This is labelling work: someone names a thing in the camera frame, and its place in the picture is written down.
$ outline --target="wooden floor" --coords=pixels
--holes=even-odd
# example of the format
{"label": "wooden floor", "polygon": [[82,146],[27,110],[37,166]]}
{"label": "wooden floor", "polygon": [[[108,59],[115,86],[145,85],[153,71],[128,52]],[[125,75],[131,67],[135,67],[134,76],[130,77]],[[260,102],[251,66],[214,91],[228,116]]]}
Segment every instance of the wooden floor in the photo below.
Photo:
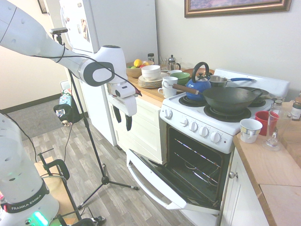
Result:
{"label": "wooden floor", "polygon": [[[137,186],[126,168],[126,154],[118,150],[105,139],[90,124],[94,142],[100,160],[107,166],[107,175],[110,180]],[[53,156],[55,159],[64,158],[64,147],[67,142],[70,127],[63,127],[32,140],[37,153],[53,150],[44,154],[44,157]],[[34,152],[29,140],[24,141],[26,152],[34,161]],[[66,165],[70,172],[68,187],[76,205],[81,204],[101,183],[101,172],[97,164],[94,150],[91,145],[83,121],[73,125],[70,140],[67,145]],[[150,190],[170,202],[156,189]],[[107,220],[104,226],[192,226],[193,224],[178,210],[166,210],[153,201],[143,190],[133,190],[117,185],[106,185],[90,199],[89,207],[95,217],[103,216]],[[91,215],[86,209],[83,218]]]}

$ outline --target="wall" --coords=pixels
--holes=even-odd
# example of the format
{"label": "wall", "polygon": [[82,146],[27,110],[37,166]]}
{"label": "wall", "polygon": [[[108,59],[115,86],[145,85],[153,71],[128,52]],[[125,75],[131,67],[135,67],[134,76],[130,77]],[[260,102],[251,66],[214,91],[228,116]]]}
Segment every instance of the wall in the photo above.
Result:
{"label": "wall", "polygon": [[184,18],[183,0],[156,0],[159,54],[182,57],[185,68],[205,61],[223,68],[291,82],[301,90],[301,1],[289,12]]}
{"label": "wall", "polygon": [[[37,0],[9,0],[31,15],[46,31],[51,28]],[[60,93],[66,80],[64,67],[48,59],[33,58],[0,46],[0,109]]]}

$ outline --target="picture frame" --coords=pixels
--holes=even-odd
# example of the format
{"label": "picture frame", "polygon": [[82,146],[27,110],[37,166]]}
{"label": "picture frame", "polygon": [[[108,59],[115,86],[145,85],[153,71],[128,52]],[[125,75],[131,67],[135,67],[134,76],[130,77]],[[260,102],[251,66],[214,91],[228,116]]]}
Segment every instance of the picture frame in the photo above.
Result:
{"label": "picture frame", "polygon": [[39,7],[40,7],[40,10],[43,14],[46,14],[48,13],[47,12],[47,9],[46,9],[46,6],[45,6],[45,3],[44,3],[44,0],[37,0],[38,1],[38,4],[39,4]]}
{"label": "picture frame", "polygon": [[185,0],[185,18],[284,12],[289,11],[291,2],[292,0]]}

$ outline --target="coffee press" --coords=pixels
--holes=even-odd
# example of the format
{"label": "coffee press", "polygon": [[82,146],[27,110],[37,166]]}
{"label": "coffee press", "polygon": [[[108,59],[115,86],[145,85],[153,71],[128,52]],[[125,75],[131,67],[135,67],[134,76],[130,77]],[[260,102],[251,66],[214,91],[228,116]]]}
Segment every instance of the coffee press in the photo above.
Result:
{"label": "coffee press", "polygon": [[176,62],[176,59],[174,58],[173,55],[171,55],[170,58],[167,60],[167,67],[168,67],[168,70],[170,70],[170,71],[181,69],[181,65]]}

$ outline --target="refrigerator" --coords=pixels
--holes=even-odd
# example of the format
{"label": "refrigerator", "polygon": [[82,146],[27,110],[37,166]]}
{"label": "refrigerator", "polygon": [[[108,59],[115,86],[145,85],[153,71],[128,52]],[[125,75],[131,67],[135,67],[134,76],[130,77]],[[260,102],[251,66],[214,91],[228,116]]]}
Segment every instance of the refrigerator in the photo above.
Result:
{"label": "refrigerator", "polygon": [[[155,0],[60,0],[60,5],[74,52],[92,56],[103,45],[115,45],[122,48],[126,63],[147,60],[148,53],[158,63]],[[105,86],[81,83],[92,124],[115,146]]]}

